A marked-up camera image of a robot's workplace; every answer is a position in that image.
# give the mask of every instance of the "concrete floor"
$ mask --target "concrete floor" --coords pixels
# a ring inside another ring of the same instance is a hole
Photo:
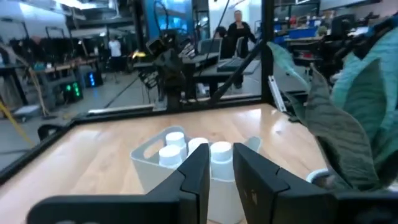
[[[284,72],[275,68],[275,79],[281,90],[302,90],[300,83],[294,78],[285,75]],[[42,118],[33,118],[21,127],[28,137],[35,143],[39,143],[37,129],[43,124],[66,124],[78,113],[84,113],[91,109],[115,108],[129,105],[143,105],[156,99],[157,90],[153,89],[148,95],[143,84],[138,79],[137,74],[118,76],[119,83],[116,84],[114,77],[108,75],[103,86],[89,88],[84,90],[84,99],[63,108],[54,111],[56,119],[43,120]],[[227,94],[232,93],[252,93],[261,94],[261,68],[250,76],[245,76],[243,88],[241,90],[230,89]],[[15,130],[13,125],[7,119],[0,119],[0,170],[21,157],[30,146]]]

